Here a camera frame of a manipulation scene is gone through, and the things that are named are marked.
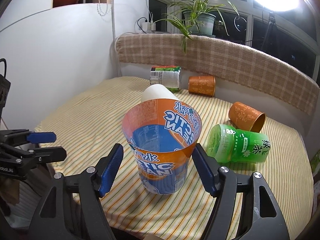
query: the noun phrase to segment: silver screw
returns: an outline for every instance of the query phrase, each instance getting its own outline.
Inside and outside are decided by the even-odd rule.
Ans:
[[[95,167],[87,168],[87,173],[94,173],[96,171]]]
[[[220,171],[223,172],[223,173],[227,173],[227,172],[229,172],[229,168],[228,168],[228,167],[225,167],[225,166],[222,166],[222,167],[220,168]]]
[[[256,171],[254,174],[253,174],[257,179],[260,179],[262,177],[262,174],[258,171]]]
[[[62,177],[62,173],[58,172],[53,176],[55,179],[60,179]]]

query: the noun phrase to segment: blue and orange plastic cup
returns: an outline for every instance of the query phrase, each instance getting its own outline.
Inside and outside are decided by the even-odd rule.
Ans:
[[[148,100],[127,112],[122,130],[148,191],[172,194],[182,188],[201,129],[199,114],[174,99]]]

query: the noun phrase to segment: spider plant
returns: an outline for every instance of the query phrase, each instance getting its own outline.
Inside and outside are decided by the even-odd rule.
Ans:
[[[229,1],[226,0],[228,4],[230,4],[232,6],[232,8],[234,9],[234,11],[237,13],[238,17],[239,17],[239,13],[238,10],[236,9],[236,7]],[[196,27],[197,31],[199,31],[199,26],[203,23],[201,21],[198,20],[198,17],[201,14],[209,14],[212,11],[217,11],[223,21],[224,27],[226,29],[227,35],[228,31],[226,28],[226,24],[225,21],[223,19],[223,16],[220,12],[220,8],[225,6],[225,4],[218,4],[218,5],[214,5],[211,6],[208,4],[209,0],[181,0],[178,2],[174,2],[172,4],[169,5],[169,7],[174,7],[174,6],[179,6],[180,8],[176,11],[174,11],[172,14],[166,14],[168,17],[166,19],[160,19],[158,21],[167,21],[170,22],[174,27],[178,28],[180,30],[180,32],[184,35],[183,39],[182,39],[182,47],[184,50],[184,53],[186,53],[186,49],[187,49],[187,45],[186,45],[186,38],[192,40],[192,38],[190,37],[192,31],[191,29],[194,29],[194,26]],[[177,14],[182,13],[190,13],[190,17],[188,19],[184,19],[184,20],[180,20],[176,17]]]

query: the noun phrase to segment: plaid fabric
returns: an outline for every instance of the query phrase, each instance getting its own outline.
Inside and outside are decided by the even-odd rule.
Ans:
[[[187,39],[185,55],[180,34],[125,35],[118,39],[116,49],[120,62],[179,65],[269,94],[313,114],[319,87],[296,68],[248,46],[192,37],[192,41]]]
[[[140,103],[142,92],[150,82],[137,77],[105,80],[74,97],[48,116],[35,129],[53,131],[54,143],[63,146],[65,161],[53,163],[55,172],[72,175],[94,166],[108,155],[115,143],[124,147],[124,158],[111,191],[101,199],[110,226],[143,239],[148,234],[166,240],[198,240],[212,212],[215,199],[205,192],[192,160],[187,180],[171,195],[148,192],[138,175],[137,163],[121,129],[124,115]],[[198,142],[205,147],[211,128],[217,123],[231,124],[231,103],[187,90],[175,93],[192,106],[202,120]],[[251,175],[260,171],[277,199],[291,239],[295,239],[309,222],[312,208],[313,179],[307,153],[297,131],[266,118],[262,133],[268,135],[271,149],[265,163],[228,164],[236,173]],[[236,236],[242,204],[238,193],[228,239]]]

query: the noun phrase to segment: green plastic bottle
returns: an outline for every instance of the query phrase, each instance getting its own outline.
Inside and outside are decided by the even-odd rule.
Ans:
[[[218,163],[264,163],[270,151],[267,135],[217,124],[212,127],[207,141],[207,155]]]

